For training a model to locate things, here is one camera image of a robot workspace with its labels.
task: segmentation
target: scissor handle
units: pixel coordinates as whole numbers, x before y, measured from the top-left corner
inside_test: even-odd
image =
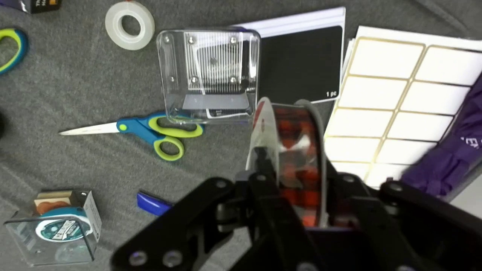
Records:
[[[8,70],[14,69],[26,55],[28,52],[28,36],[19,28],[4,28],[0,30],[0,39],[11,37],[17,42],[17,52],[16,55],[7,63],[0,64],[0,75],[7,73]]]
[[[163,149],[163,144],[172,144],[177,147],[175,153],[169,153]],[[159,138],[154,141],[154,150],[156,153],[165,159],[165,161],[178,161],[184,156],[184,144],[181,140],[175,138],[175,137],[165,137],[165,138]]]
[[[157,131],[159,134],[171,135],[171,137],[178,137],[178,138],[195,138],[201,137],[204,134],[202,125],[196,125],[195,129],[187,129],[180,126],[162,126],[160,120],[166,119],[166,116],[156,116],[150,119],[150,128]]]

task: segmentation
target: purple fabric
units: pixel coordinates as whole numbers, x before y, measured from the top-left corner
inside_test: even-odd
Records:
[[[482,158],[482,75],[466,96],[449,134],[404,171],[403,182],[446,195]]]

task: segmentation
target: clear plastic container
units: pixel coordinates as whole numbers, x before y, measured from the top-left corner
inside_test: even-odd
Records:
[[[257,31],[165,30],[157,37],[168,116],[183,123],[249,117],[258,101]]]

